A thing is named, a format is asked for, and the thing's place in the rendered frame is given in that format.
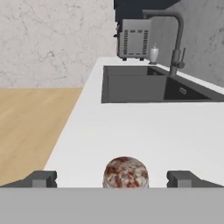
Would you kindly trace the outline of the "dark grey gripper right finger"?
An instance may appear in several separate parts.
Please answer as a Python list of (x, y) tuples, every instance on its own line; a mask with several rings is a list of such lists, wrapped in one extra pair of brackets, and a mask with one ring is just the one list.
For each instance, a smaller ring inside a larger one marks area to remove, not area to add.
[(167, 187), (175, 188), (211, 188), (221, 185), (198, 178), (190, 171), (168, 171), (166, 174)]

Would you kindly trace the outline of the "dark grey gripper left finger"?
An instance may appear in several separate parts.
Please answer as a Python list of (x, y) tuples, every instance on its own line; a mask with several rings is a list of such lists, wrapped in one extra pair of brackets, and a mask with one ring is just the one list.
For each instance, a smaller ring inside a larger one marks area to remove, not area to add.
[(57, 172), (56, 171), (33, 171), (24, 179), (14, 181), (3, 185), (3, 187), (34, 187), (34, 188), (47, 188), (56, 187)]

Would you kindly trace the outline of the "red speckled shaker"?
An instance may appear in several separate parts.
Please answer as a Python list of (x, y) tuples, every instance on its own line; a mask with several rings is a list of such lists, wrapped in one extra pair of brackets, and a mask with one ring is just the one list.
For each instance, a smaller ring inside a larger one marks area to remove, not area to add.
[(105, 168), (102, 185), (107, 188), (148, 188), (149, 173), (133, 157), (116, 157)]

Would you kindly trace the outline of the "dark grey sink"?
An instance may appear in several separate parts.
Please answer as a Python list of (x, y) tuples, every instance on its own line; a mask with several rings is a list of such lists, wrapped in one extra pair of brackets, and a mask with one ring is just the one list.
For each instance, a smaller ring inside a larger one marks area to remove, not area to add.
[(104, 66), (101, 102), (224, 102), (224, 94), (158, 66)]

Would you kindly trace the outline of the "white soap dispenser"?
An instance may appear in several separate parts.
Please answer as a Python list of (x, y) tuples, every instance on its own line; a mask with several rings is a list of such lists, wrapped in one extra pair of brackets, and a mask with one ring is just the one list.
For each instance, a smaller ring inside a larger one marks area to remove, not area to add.
[(152, 65), (156, 65), (156, 64), (157, 64), (158, 53), (159, 53), (159, 49), (158, 49), (157, 45), (154, 45), (154, 46), (150, 49), (150, 63), (151, 63)]

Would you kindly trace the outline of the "grey tap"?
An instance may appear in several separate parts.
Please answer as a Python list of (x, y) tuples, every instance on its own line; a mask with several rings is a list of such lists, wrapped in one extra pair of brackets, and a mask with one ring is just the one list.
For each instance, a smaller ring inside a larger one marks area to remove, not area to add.
[(153, 17), (168, 17), (168, 18), (176, 18), (178, 22), (178, 31), (175, 41), (174, 50), (171, 55), (171, 64), (170, 64), (170, 76), (175, 76), (179, 68), (183, 68), (185, 63), (183, 60), (179, 59), (180, 55), (180, 45), (182, 40), (182, 35), (184, 31), (184, 19), (182, 15), (177, 11), (170, 10), (143, 10), (143, 18), (153, 18)]

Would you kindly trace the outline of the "silver toaster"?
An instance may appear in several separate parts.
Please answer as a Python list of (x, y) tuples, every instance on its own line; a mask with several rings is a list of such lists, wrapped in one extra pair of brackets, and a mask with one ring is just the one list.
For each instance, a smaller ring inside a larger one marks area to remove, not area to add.
[(149, 57), (151, 21), (149, 19), (123, 19), (117, 23), (116, 54), (122, 60)]

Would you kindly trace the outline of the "dark wall cupboard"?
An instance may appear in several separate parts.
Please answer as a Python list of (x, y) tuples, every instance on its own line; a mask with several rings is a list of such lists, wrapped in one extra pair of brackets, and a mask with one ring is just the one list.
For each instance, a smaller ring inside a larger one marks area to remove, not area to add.
[(143, 10), (166, 10), (180, 0), (114, 0), (115, 21), (142, 19)]

